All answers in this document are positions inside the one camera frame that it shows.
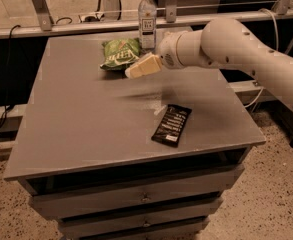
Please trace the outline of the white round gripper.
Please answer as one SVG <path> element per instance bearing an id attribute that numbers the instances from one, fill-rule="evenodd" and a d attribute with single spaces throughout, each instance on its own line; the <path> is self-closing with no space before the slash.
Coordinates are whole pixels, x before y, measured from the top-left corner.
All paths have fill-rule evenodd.
<path id="1" fill-rule="evenodd" d="M 162 64 L 169 69 L 190 66 L 215 68 L 216 63 L 201 48 L 201 36 L 201 30 L 166 32 L 157 47 L 158 55 L 145 54 L 125 70 L 125 75 L 135 79 L 154 74 L 162 69 Z"/>

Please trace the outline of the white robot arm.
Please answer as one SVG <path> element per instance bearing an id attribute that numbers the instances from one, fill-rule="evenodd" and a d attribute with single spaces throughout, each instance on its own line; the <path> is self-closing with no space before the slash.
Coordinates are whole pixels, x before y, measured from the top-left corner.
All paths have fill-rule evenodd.
<path id="1" fill-rule="evenodd" d="M 157 51 L 142 56 L 125 75 L 134 79 L 189 66 L 240 70 L 293 112 L 293 57 L 268 47 L 232 18 L 214 19 L 198 31 L 166 33 Z"/>

